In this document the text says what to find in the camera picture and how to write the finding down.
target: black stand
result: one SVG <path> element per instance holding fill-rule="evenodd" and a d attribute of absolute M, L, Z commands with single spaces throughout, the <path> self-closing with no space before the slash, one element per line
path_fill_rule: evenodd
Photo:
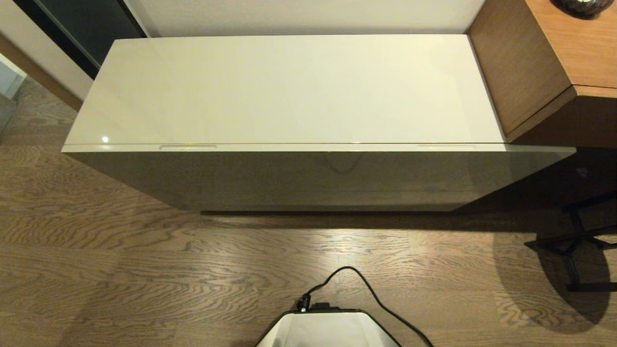
<path fill-rule="evenodd" d="M 583 241 L 591 242 L 602 250 L 617 248 L 617 243 L 608 243 L 596 238 L 596 236 L 607 235 L 612 232 L 614 233 L 617 225 L 609 225 L 602 228 L 586 230 L 582 224 L 581 216 L 579 215 L 579 210 L 585 207 L 601 204 L 616 198 L 617 192 L 612 191 L 611 193 L 603 194 L 565 206 L 562 211 L 570 215 L 570 219 L 574 225 L 574 230 L 576 231 L 574 234 L 525 242 L 525 246 L 535 251 L 542 248 L 549 252 L 559 254 L 566 259 L 566 265 L 568 267 L 568 273 L 571 281 L 571 283 L 567 284 L 569 291 L 617 291 L 617 282 L 581 283 L 581 278 L 573 258 L 575 250 Z M 557 247 L 557 244 L 565 242 L 570 242 L 566 249 Z"/>

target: white wall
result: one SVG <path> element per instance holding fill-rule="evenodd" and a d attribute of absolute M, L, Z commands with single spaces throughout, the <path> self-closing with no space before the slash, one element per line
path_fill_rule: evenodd
<path fill-rule="evenodd" d="M 75 96 L 85 99 L 92 85 L 92 78 L 12 0 L 0 0 L 0 33 Z"/>
<path fill-rule="evenodd" d="M 463 33 L 484 0 L 125 0 L 151 36 Z"/>

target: wooden cabinet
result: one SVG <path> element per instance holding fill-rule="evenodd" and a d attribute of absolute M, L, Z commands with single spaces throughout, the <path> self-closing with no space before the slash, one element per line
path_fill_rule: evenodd
<path fill-rule="evenodd" d="M 509 142 L 617 148 L 617 5 L 487 0 L 468 34 Z"/>

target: black power cable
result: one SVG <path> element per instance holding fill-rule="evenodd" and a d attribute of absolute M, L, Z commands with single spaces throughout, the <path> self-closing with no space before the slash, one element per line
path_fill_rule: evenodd
<path fill-rule="evenodd" d="M 328 276 L 328 278 L 326 278 L 325 282 L 323 282 L 322 284 L 314 286 L 308 292 L 306 292 L 304 295 L 302 295 L 301 299 L 298 300 L 298 303 L 297 303 L 298 310 L 300 310 L 302 312 L 308 310 L 309 309 L 309 305 L 310 305 L 310 294 L 313 293 L 314 291 L 316 291 L 317 289 L 320 289 L 321 287 L 327 285 L 328 282 L 330 282 L 330 280 L 334 277 L 334 275 L 336 275 L 339 271 L 346 270 L 346 269 L 353 270 L 356 274 L 358 274 L 358 276 L 360 276 L 360 278 L 364 281 L 364 284 L 366 284 L 366 287 L 368 288 L 368 290 L 371 291 L 371 294 L 375 298 L 375 301 L 377 301 L 379 306 L 381 308 L 383 308 L 384 311 L 390 313 L 396 319 L 400 320 L 403 324 L 405 324 L 408 328 L 412 329 L 416 334 L 418 334 L 419 337 L 422 338 L 422 340 L 424 340 L 424 342 L 426 343 L 427 346 L 434 347 L 433 344 L 431 343 L 431 340 L 429 340 L 428 337 L 426 337 L 426 335 L 424 335 L 424 333 L 420 329 L 414 327 L 413 324 L 411 324 L 410 322 L 407 322 L 403 317 L 401 317 L 398 314 L 394 313 L 391 309 L 387 308 L 384 304 L 382 304 L 381 300 L 379 300 L 379 298 L 377 297 L 377 294 L 375 293 L 375 290 L 373 290 L 373 287 L 371 287 L 371 285 L 368 283 L 368 281 L 366 280 L 364 275 L 362 275 L 362 273 L 358 269 L 353 267 L 353 266 L 344 266 L 344 267 L 336 269 L 336 271 L 334 271 L 330 276 Z"/>

